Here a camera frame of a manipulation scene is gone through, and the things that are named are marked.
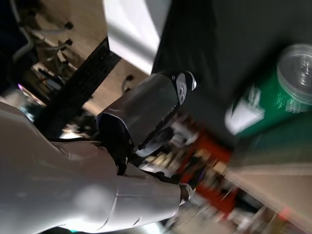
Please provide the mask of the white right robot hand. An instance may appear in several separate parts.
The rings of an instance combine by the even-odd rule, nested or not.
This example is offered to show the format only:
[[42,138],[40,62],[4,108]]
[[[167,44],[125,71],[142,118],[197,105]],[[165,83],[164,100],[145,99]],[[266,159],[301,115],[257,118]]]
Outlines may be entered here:
[[174,216],[188,184],[127,163],[195,90],[191,72],[156,73],[97,116],[99,140],[50,141],[29,118],[0,104],[0,231],[40,234],[61,227],[104,233]]

